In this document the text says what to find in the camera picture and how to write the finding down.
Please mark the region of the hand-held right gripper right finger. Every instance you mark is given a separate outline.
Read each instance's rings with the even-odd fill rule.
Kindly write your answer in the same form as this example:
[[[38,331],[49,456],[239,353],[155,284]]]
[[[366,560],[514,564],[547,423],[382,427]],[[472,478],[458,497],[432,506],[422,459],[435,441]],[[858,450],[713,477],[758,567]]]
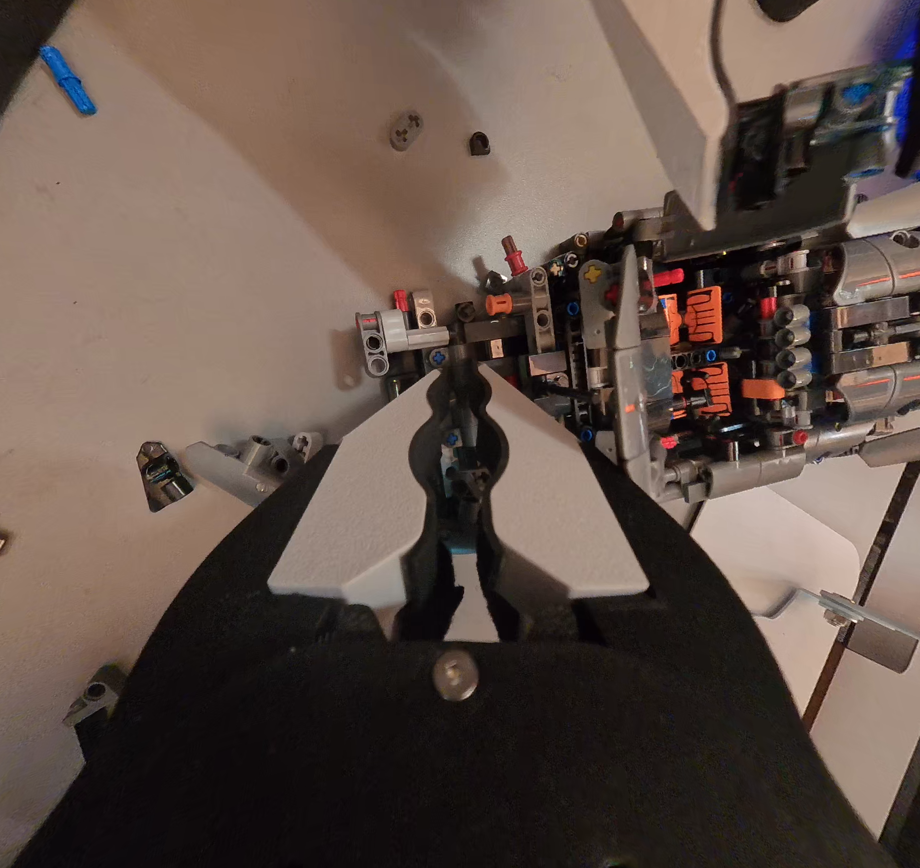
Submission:
[[[491,368],[475,371],[477,459],[488,471],[477,576],[500,642],[537,621],[577,627],[574,604],[650,588],[578,438]]]

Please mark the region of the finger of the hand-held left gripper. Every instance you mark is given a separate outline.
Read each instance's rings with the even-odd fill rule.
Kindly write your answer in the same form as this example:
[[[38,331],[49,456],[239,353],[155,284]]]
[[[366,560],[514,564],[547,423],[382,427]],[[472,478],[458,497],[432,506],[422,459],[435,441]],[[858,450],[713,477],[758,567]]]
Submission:
[[[658,158],[703,230],[716,228],[737,99],[721,52],[725,0],[590,0]]]

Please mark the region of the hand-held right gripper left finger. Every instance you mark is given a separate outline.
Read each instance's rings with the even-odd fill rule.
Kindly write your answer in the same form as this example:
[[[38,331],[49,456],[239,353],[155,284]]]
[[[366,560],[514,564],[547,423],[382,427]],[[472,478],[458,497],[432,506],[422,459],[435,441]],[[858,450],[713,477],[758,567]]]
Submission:
[[[427,374],[341,440],[270,573],[273,595],[390,610],[397,640],[446,638],[464,595],[441,520],[452,383]]]

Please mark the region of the grey lego fender assembly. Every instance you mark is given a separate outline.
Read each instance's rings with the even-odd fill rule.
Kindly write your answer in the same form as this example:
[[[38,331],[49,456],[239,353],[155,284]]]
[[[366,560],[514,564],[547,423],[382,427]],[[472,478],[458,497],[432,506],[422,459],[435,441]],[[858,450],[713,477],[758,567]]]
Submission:
[[[259,506],[325,446],[318,432],[292,437],[252,435],[233,444],[203,441],[184,450],[186,468],[197,479],[212,484],[247,504]]]

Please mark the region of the grey lego headlight assembly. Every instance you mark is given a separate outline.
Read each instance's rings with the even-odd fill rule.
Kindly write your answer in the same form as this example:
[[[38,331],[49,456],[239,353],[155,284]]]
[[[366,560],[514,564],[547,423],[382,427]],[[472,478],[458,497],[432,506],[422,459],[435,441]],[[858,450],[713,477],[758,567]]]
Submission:
[[[918,139],[913,65],[870,64],[782,85],[738,108],[717,186],[715,227],[676,192],[665,198],[655,259],[663,264],[757,248],[843,224],[857,184]]]

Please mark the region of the grey lego car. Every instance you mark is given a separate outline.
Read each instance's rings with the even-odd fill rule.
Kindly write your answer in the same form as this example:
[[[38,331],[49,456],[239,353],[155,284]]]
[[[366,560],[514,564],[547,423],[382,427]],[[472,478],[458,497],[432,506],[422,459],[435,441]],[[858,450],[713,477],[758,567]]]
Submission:
[[[367,374],[388,400],[422,376],[492,368],[581,444],[688,504],[858,455],[918,460],[918,226],[824,242],[788,237],[666,264],[638,213],[575,236],[440,320],[428,291],[357,312]]]

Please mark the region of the black triangular lego panel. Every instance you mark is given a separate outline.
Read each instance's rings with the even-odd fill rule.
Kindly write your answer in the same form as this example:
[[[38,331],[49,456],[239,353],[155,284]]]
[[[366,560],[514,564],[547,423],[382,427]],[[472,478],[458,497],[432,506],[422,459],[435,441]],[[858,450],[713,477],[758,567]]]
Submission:
[[[136,463],[151,513],[171,506],[194,490],[178,460],[162,442],[145,441],[139,448]]]

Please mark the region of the dark grey lego connector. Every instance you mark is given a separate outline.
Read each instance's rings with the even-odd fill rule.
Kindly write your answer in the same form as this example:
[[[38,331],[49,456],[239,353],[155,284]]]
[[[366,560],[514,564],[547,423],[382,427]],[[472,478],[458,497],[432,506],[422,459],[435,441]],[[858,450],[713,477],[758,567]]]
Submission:
[[[120,701],[127,679],[127,673],[117,664],[99,667],[71,703],[63,725],[75,729],[87,721],[105,723]]]

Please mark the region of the long blue lego pin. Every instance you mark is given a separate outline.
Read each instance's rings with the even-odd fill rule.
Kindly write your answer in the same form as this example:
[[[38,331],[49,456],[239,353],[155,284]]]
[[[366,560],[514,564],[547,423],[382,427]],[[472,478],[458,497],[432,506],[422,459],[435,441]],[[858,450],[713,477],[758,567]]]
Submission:
[[[82,80],[57,47],[42,45],[40,47],[40,59],[79,114],[92,116],[98,113],[98,108],[86,92]]]

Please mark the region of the white book stand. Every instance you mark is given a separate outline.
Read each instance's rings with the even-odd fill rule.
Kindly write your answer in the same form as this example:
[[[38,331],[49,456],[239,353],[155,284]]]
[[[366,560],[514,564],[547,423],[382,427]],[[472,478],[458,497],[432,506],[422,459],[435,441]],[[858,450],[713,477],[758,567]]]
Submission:
[[[798,480],[709,501],[692,535],[750,609],[811,724],[850,622],[823,593],[918,632],[918,462],[828,460]]]

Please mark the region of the blue storage bin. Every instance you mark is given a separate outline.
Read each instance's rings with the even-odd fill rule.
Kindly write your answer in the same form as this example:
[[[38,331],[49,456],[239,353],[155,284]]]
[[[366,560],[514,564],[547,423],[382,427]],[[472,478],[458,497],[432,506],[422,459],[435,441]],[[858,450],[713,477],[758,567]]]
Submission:
[[[868,0],[864,47],[872,62],[910,57],[919,0]]]

